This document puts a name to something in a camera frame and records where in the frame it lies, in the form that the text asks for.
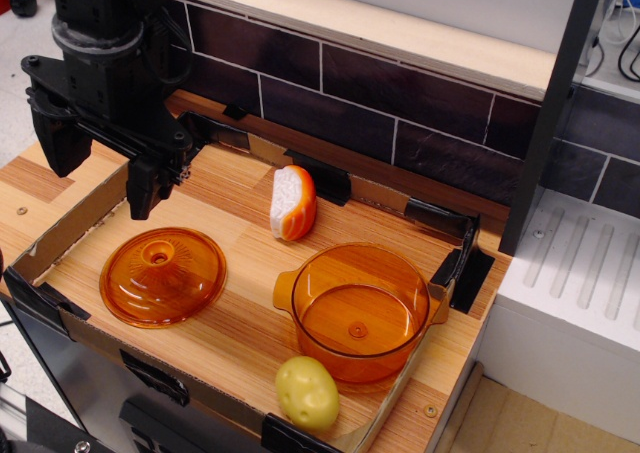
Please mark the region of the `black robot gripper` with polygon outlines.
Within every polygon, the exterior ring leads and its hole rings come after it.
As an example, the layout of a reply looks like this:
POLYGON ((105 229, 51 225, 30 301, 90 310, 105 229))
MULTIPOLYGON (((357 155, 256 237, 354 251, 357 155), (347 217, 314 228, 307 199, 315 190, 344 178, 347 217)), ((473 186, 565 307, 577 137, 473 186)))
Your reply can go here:
POLYGON ((130 159, 126 194, 133 220, 147 220, 189 175, 191 136, 164 105, 168 87, 188 69, 169 73, 169 47, 185 32, 173 20, 145 20, 112 38, 81 32, 63 20, 51 26, 60 60, 28 55, 23 71, 37 138, 50 169, 67 177, 98 141, 130 159))

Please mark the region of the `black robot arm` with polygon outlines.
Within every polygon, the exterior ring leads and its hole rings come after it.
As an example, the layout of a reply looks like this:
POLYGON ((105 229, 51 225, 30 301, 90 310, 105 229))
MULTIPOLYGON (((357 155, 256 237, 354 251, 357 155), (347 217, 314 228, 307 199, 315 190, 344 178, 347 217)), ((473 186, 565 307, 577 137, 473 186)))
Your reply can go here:
POLYGON ((170 0, 55 0, 60 60, 25 57, 33 124, 50 168, 76 170, 99 142, 128 160, 126 198, 145 220, 189 174, 192 136, 165 105, 190 74, 170 70, 173 41, 191 48, 170 0))

